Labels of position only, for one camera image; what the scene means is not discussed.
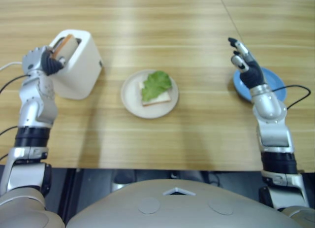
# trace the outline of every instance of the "sandwich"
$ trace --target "sandwich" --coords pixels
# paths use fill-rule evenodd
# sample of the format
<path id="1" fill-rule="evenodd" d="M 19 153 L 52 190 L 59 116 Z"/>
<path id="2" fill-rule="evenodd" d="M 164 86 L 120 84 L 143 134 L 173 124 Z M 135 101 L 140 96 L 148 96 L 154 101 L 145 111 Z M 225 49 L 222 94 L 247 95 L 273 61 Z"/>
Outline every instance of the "sandwich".
<path id="1" fill-rule="evenodd" d="M 141 93 L 141 102 L 143 106 L 170 102 L 171 96 L 169 89 L 172 88 L 172 82 L 168 74 L 163 71 L 156 71 L 148 75 L 148 79 L 139 82 Z"/>

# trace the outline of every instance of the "bread slice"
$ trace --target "bread slice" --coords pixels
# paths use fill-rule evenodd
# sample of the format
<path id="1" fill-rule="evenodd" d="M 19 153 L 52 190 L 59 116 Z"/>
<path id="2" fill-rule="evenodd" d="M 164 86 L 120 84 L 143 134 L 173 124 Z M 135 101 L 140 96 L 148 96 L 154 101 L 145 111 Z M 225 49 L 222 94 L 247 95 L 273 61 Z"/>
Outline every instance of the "bread slice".
<path id="1" fill-rule="evenodd" d="M 143 82 L 139 82 L 139 89 L 140 92 L 144 88 Z M 151 99 L 150 101 L 142 101 L 143 106 L 149 106 L 153 104 L 163 103 L 171 101 L 171 96 L 169 95 L 168 91 L 161 93 L 157 98 Z"/>

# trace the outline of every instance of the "wood grain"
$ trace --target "wood grain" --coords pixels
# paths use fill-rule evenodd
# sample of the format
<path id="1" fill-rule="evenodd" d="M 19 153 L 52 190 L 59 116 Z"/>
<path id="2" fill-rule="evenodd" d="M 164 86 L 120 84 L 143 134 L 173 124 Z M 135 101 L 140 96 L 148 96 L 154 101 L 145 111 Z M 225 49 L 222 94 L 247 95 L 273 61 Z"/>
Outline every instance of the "wood grain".
<path id="1" fill-rule="evenodd" d="M 315 170 L 315 0 L 222 0 L 259 63 L 313 94 L 288 111 L 298 167 Z M 288 89 L 287 105 L 306 92 Z"/>
<path id="2" fill-rule="evenodd" d="M 0 10 L 0 65 L 20 60 L 64 29 L 91 32 L 106 65 L 88 98 L 56 97 L 59 115 L 51 131 L 48 163 L 261 169 L 252 106 L 238 97 L 231 82 L 235 69 L 227 37 L 240 37 L 221 0 L 1 0 Z M 267 58 L 267 53 L 257 55 Z M 303 60 L 301 54 L 296 61 Z M 278 61 L 276 67 L 283 64 Z M 176 108 L 159 119 L 137 118 L 120 100 L 124 80 L 146 68 L 169 73 L 180 89 Z M 288 78 L 295 75 L 294 69 L 282 71 Z M 311 64 L 303 71 L 309 75 Z M 21 73 L 18 66 L 2 71 L 0 85 Z M 3 129 L 17 123 L 19 85 L 13 83 L 1 95 Z M 314 126 L 308 120 L 311 110 L 314 103 L 305 101 L 291 116 L 294 139 L 301 147 L 299 168 L 308 171 L 314 169 L 309 157 L 314 144 L 305 141 L 314 135 L 308 130 Z M 12 146 L 14 134 L 13 130 L 2 136 L 1 154 Z"/>

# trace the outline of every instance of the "wire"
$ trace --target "wire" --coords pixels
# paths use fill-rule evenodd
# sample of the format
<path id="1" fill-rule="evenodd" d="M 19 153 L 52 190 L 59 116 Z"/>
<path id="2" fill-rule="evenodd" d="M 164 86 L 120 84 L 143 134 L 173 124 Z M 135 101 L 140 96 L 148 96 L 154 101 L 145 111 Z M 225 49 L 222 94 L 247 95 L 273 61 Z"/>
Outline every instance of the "wire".
<path id="1" fill-rule="evenodd" d="M 287 86 L 284 86 L 284 87 L 281 87 L 281 88 L 274 89 L 273 92 L 278 91 L 278 90 L 281 90 L 281 89 L 285 89 L 285 88 L 291 88 L 291 87 L 299 87 L 299 88 L 305 89 L 305 90 L 308 91 L 308 93 L 307 93 L 304 97 L 298 99 L 297 101 L 295 101 L 294 103 L 292 103 L 291 105 L 289 105 L 289 106 L 286 108 L 287 110 L 289 110 L 292 106 L 294 106 L 294 105 L 297 104 L 298 102 L 300 102 L 300 101 L 302 101 L 303 99 L 307 98 L 307 97 L 308 97 L 309 95 L 311 95 L 311 93 L 312 93 L 309 88 L 307 88 L 307 87 L 305 87 L 305 86 L 302 86 L 302 85 L 287 85 Z"/>
<path id="2" fill-rule="evenodd" d="M 3 156 L 0 158 L 0 161 L 1 161 L 2 159 L 4 159 L 5 157 L 7 157 L 7 156 L 8 156 L 8 153 L 5 154 L 5 155 L 3 155 Z"/>
<path id="3" fill-rule="evenodd" d="M 10 65 L 21 65 L 21 64 L 22 64 L 22 62 L 10 62 L 10 63 L 8 63 L 8 64 L 2 66 L 2 67 L 0 68 L 0 71 L 4 70 L 5 68 L 9 67 Z"/>
<path id="4" fill-rule="evenodd" d="M 12 127 L 10 127 L 10 128 L 7 128 L 6 130 L 4 130 L 4 131 L 2 131 L 2 132 L 0 133 L 0 136 L 3 135 L 4 133 L 8 132 L 9 130 L 14 129 L 14 128 L 17 128 L 17 127 L 18 127 L 18 126 L 12 126 Z"/>
<path id="5" fill-rule="evenodd" d="M 0 94 L 2 93 L 2 91 L 5 89 L 5 87 L 6 86 L 8 86 L 9 84 L 11 84 L 12 82 L 14 82 L 15 80 L 18 80 L 18 79 L 21 79 L 21 78 L 24 78 L 24 77 L 26 77 L 26 76 L 29 76 L 29 75 L 27 75 L 27 74 L 25 74 L 25 75 L 21 75 L 21 76 L 18 76 L 18 77 L 16 77 L 16 78 L 14 78 L 14 79 L 12 79 L 12 80 L 10 80 L 9 82 L 7 82 L 1 89 L 0 89 Z"/>
<path id="6" fill-rule="evenodd" d="M 14 128 L 17 128 L 17 127 L 18 127 L 18 126 L 12 126 L 12 127 L 10 127 L 10 128 L 7 128 L 6 130 L 4 130 L 4 131 L 2 131 L 2 132 L 0 133 L 0 136 L 3 135 L 4 133 L 8 132 L 9 130 L 14 129 Z M 5 155 L 3 155 L 3 156 L 0 158 L 0 161 L 1 161 L 2 159 L 4 159 L 5 157 L 7 157 L 7 156 L 8 156 L 8 153 L 5 154 Z"/>

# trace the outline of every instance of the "plate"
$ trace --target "plate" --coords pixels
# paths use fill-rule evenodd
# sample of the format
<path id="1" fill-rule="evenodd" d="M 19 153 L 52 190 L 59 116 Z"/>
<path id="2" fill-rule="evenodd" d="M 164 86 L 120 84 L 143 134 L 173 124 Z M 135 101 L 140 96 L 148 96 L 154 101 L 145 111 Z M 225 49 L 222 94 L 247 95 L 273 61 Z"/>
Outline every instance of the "plate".
<path id="1" fill-rule="evenodd" d="M 145 118 L 154 119 L 169 113 L 176 106 L 179 98 L 178 87 L 174 79 L 171 79 L 172 88 L 168 90 L 171 101 L 153 104 L 149 106 L 142 106 L 141 92 L 139 89 L 139 82 L 147 80 L 148 75 L 154 73 L 154 69 L 145 69 L 130 76 L 123 84 L 121 90 L 121 98 L 125 108 L 132 114 Z"/>
<path id="2" fill-rule="evenodd" d="M 283 81 L 274 72 L 263 67 L 261 68 L 261 70 L 264 73 L 265 79 L 268 85 L 270 86 L 271 90 L 284 87 Z M 239 93 L 239 95 L 241 95 L 247 101 L 251 101 L 252 100 L 251 93 L 249 89 L 245 86 L 245 84 L 241 81 L 240 74 L 241 73 L 239 70 L 237 70 L 234 73 L 233 76 L 234 87 L 236 91 Z M 284 101 L 286 98 L 286 89 L 278 90 L 275 92 L 275 94 L 280 101 Z"/>

